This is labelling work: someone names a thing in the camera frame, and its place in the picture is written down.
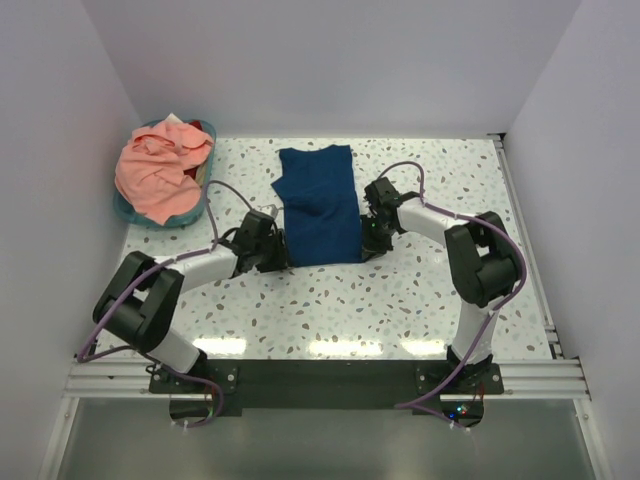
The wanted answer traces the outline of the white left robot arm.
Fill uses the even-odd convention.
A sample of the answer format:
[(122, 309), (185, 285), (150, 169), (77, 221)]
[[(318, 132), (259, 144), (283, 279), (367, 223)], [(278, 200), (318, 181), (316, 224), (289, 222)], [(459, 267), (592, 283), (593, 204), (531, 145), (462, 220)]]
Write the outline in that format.
[(212, 246), (174, 257), (128, 254), (94, 307), (94, 323), (175, 372), (204, 377), (206, 355), (172, 328), (179, 297), (252, 270), (285, 269), (284, 231), (276, 216), (275, 208), (251, 210)]

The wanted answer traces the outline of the dark blue t shirt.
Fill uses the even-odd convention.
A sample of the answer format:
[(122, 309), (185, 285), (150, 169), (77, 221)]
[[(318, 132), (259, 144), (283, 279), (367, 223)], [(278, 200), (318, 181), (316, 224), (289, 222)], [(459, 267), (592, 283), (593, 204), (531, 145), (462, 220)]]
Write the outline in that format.
[(294, 267), (357, 264), (362, 227), (351, 148), (279, 151), (282, 175), (272, 187), (284, 207), (284, 230)]

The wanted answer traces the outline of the aluminium frame rail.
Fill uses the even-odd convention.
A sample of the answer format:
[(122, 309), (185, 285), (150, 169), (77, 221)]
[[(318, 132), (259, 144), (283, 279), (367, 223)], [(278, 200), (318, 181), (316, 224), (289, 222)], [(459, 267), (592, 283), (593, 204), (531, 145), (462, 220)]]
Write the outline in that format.
[[(105, 357), (74, 363), (63, 395), (69, 398), (149, 397), (150, 363), (140, 357)], [(591, 397), (579, 360), (514, 360), (500, 364), (505, 400), (587, 400)]]

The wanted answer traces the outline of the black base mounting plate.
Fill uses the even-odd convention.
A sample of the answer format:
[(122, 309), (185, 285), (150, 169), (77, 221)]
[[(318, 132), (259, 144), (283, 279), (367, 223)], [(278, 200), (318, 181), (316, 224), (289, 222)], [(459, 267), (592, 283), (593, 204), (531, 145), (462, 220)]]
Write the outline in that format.
[(172, 419), (239, 417), (248, 409), (391, 410), (408, 404), (474, 426), (484, 398), (505, 388), (498, 364), (454, 370), (454, 360), (234, 360), (200, 358), (175, 375), (147, 366), (149, 391), (170, 399)]

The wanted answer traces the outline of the beige garment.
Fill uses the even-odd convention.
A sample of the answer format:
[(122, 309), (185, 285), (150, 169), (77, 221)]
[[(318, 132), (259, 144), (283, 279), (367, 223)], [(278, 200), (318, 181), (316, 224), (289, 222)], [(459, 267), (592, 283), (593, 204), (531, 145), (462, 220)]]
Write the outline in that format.
[(202, 164), (194, 169), (194, 181), (200, 187), (204, 185), (207, 178), (207, 166)]

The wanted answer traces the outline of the dark red garment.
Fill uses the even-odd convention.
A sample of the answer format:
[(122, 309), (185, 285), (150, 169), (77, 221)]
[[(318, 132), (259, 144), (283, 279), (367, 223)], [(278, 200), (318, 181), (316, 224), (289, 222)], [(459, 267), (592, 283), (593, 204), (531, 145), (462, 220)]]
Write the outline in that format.
[(200, 120), (191, 120), (188, 122), (189, 125), (195, 127), (196, 129), (204, 132), (209, 131), (208, 124), (206, 122), (202, 122)]

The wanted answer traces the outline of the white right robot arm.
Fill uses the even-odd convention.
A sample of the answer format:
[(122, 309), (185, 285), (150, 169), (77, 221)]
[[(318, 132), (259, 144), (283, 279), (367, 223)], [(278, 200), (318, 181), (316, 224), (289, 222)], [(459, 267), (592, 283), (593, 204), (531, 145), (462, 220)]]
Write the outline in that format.
[(369, 212), (361, 216), (362, 258), (393, 249), (392, 237), (419, 234), (446, 249), (461, 310), (448, 359), (456, 364), (489, 363), (495, 316), (526, 279), (525, 262), (494, 212), (456, 214), (426, 204), (417, 192), (399, 193), (386, 177), (365, 187)]

